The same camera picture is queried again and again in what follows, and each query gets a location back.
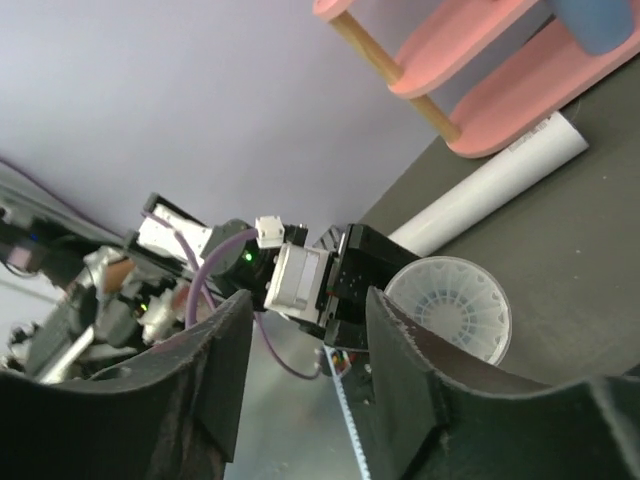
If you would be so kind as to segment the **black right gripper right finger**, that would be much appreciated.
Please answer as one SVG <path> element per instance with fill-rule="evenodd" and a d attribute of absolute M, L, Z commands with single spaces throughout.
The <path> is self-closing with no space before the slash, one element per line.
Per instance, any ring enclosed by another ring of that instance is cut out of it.
<path fill-rule="evenodd" d="M 485 363 L 366 300 L 376 479 L 635 479 L 639 381 L 551 387 Z"/>

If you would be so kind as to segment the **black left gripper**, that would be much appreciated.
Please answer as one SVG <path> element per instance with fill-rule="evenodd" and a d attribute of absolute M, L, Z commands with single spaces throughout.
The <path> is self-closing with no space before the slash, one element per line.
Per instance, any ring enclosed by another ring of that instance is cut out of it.
<path fill-rule="evenodd" d="M 366 350 L 366 298 L 419 256 L 364 224 L 349 224 L 335 250 L 294 242 L 286 231 L 266 283 L 265 309 L 338 350 Z"/>

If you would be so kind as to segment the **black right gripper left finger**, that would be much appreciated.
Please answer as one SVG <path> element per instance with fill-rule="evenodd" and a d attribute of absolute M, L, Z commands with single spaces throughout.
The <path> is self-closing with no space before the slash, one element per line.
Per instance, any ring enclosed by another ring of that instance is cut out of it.
<path fill-rule="evenodd" d="M 234 458 L 253 332 L 246 291 L 88 380 L 1 375 L 4 479 L 221 479 Z"/>

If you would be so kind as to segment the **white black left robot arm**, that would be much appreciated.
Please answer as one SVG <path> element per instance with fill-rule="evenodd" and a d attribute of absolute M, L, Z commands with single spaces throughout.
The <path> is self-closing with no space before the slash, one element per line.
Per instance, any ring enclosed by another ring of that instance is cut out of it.
<path fill-rule="evenodd" d="M 274 312 L 341 351 L 367 348 L 364 303 L 415 256 L 363 224 L 314 245 L 277 216 L 209 227 L 159 195 L 123 240 L 87 224 L 11 204 L 1 208 L 1 262 L 41 274 L 64 296 L 41 324 L 15 328 L 1 365 L 57 383 L 87 378 L 163 342 L 240 290 L 256 313 Z"/>

